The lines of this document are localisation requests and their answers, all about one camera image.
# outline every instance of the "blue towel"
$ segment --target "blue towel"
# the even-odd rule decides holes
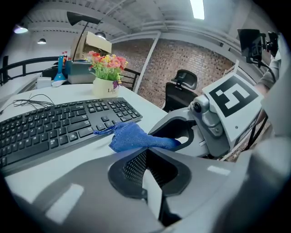
[[[136,123],[118,123],[103,131],[94,131],[96,135],[104,135],[114,132],[109,147],[115,152],[126,151],[138,147],[159,147],[172,149],[181,143],[173,138],[154,137],[147,135]]]

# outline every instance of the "black keyboard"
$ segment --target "black keyboard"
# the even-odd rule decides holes
[[[35,159],[100,138],[94,130],[141,118],[124,98],[63,103],[12,117],[0,123],[0,168],[16,172]]]

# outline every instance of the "flower pot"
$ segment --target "flower pot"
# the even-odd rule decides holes
[[[111,98],[118,96],[119,87],[113,88],[113,81],[95,78],[93,81],[93,95],[97,98]]]

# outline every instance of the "white pillar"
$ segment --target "white pillar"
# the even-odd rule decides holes
[[[139,79],[138,79],[138,81],[137,81],[137,84],[136,84],[136,87],[135,87],[135,90],[134,90],[135,93],[137,93],[138,89],[140,88],[140,83],[141,83],[141,80],[142,80],[142,78],[143,78],[143,76],[144,76],[144,73],[145,73],[145,71],[146,71],[147,64],[148,64],[149,61],[150,61],[151,55],[152,55],[152,53],[153,53],[153,51],[154,51],[154,49],[155,49],[155,47],[156,47],[156,44],[157,44],[157,42],[158,42],[160,36],[161,36],[161,32],[159,31],[158,34],[156,35],[156,38],[155,38],[154,43],[153,43],[152,46],[151,46],[151,49],[150,49],[150,51],[149,51],[149,54],[148,54],[147,57],[146,57],[146,60],[145,60],[144,66],[142,67],[142,70],[141,70],[141,73],[140,73],[140,77],[139,77]]]

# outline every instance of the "office chair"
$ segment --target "office chair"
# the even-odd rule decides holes
[[[166,83],[166,103],[163,108],[164,111],[169,112],[176,109],[188,107],[197,95],[182,87],[182,85],[196,89],[197,87],[197,76],[187,70],[178,70],[175,78],[171,81],[175,82]]]

